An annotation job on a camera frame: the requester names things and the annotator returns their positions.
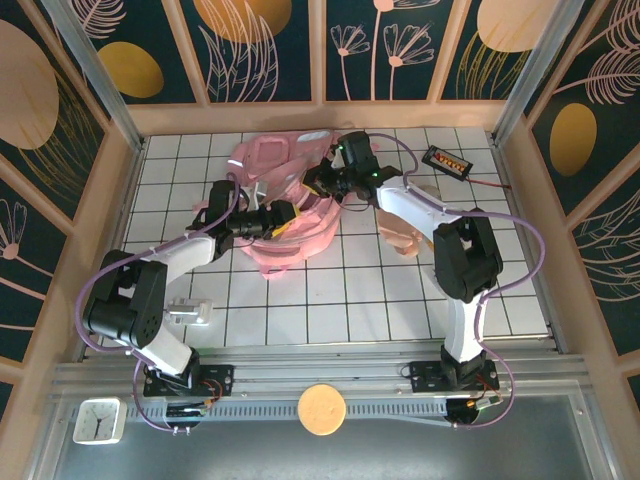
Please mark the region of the aluminium corner post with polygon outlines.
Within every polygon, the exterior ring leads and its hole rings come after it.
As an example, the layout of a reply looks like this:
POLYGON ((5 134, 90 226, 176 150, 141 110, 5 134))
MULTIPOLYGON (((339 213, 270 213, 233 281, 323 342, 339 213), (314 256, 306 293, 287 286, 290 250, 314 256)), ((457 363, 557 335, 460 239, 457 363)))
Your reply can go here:
POLYGON ((72 11, 72 7, 67 0, 41 1, 128 145, 135 153, 139 153, 142 150, 143 137, 135 126, 122 96, 99 59, 94 45, 72 11))
POLYGON ((533 93, 579 17, 583 4, 584 0, 558 0, 491 134, 493 144, 496 147, 502 146, 508 140, 533 93))

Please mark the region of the pink student backpack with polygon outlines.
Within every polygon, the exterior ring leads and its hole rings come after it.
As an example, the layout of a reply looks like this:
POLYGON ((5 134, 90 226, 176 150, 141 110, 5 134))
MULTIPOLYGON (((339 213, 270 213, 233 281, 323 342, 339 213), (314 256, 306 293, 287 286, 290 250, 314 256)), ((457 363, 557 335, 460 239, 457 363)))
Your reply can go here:
POLYGON ((257 135, 238 144, 227 160, 227 171, 235 175, 245 197, 240 208, 249 208, 248 187, 268 183, 262 205, 285 200, 300 215, 289 229, 270 240, 236 239, 238 247, 260 267, 264 278, 277 278, 309 257, 325 250, 339 226, 341 208, 332 198, 314 195, 302 183, 304 174, 330 154, 338 135, 332 130, 290 131, 257 135))

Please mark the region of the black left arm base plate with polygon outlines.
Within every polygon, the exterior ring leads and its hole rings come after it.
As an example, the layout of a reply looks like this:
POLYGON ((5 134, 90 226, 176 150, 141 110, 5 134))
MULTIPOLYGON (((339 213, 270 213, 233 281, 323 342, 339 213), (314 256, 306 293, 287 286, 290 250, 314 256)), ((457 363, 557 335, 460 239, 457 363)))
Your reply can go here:
POLYGON ((181 375, 169 375, 143 368, 143 396, 152 397, 225 397, 234 382, 232 365, 200 365, 181 375))

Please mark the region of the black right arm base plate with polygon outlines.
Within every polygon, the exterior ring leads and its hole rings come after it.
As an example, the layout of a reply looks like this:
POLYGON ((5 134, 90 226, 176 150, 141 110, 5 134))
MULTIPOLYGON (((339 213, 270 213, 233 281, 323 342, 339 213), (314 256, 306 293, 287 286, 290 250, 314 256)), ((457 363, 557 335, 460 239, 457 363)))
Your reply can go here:
POLYGON ((408 364, 409 380, 414 393, 475 392, 499 390, 496 365, 486 360, 484 365, 465 377, 458 377, 453 367, 440 361, 414 361, 408 364))

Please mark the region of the black power board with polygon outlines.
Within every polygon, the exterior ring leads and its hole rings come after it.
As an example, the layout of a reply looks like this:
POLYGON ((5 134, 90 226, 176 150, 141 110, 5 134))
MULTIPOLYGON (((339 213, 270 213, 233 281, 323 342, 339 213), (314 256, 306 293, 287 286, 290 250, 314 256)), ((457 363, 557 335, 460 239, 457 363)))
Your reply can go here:
POLYGON ((459 181, 465 181, 473 167, 467 160, 435 145, 429 147, 421 162, 459 181))

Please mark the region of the white square clock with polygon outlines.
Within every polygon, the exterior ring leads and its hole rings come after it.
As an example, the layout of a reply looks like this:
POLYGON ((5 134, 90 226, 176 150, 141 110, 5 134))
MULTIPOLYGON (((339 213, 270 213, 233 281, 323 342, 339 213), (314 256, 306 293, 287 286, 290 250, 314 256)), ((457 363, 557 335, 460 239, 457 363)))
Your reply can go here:
POLYGON ((78 409, 72 440, 80 445, 111 445, 123 436, 128 413, 119 397, 89 398, 78 409))

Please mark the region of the yellow round disc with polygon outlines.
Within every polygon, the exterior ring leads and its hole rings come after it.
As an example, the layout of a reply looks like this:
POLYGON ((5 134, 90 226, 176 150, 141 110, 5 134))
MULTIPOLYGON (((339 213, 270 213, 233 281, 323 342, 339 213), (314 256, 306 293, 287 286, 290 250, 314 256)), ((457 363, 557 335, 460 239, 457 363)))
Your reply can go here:
POLYGON ((347 413, 346 401, 333 386, 316 384, 300 396, 297 413, 307 431, 316 436, 327 436, 343 424, 347 413))

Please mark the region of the peach soft pouch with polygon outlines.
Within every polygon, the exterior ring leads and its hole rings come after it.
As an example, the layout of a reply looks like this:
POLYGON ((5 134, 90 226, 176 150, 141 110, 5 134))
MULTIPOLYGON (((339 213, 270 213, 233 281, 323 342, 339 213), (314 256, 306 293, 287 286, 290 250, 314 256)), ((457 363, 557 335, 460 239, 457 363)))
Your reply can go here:
POLYGON ((386 181, 377 197, 378 230, 388 244, 406 257, 415 257, 423 242, 434 250, 433 231, 442 215, 425 200, 442 206, 436 186, 409 183, 409 187, 405 187, 402 179, 396 178, 386 181))

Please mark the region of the aluminium mounting rail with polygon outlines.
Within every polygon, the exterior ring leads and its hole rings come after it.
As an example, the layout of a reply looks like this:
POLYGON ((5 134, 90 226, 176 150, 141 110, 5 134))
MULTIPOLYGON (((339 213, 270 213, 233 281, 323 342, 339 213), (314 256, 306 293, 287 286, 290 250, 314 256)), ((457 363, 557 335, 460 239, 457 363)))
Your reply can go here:
MULTIPOLYGON (((387 342, 221 348, 204 355, 202 362, 234 366, 231 397, 235 400, 291 400, 316 383, 331 384, 346 398, 356 399, 411 394, 408 363, 439 356, 436 344, 387 342)), ((546 395, 591 386, 580 356, 560 355, 545 343, 525 349, 504 347, 502 356, 506 364, 498 373, 504 392, 546 395)), ((60 364, 50 395, 126 398, 132 390, 133 367, 132 359, 119 355, 60 364)))

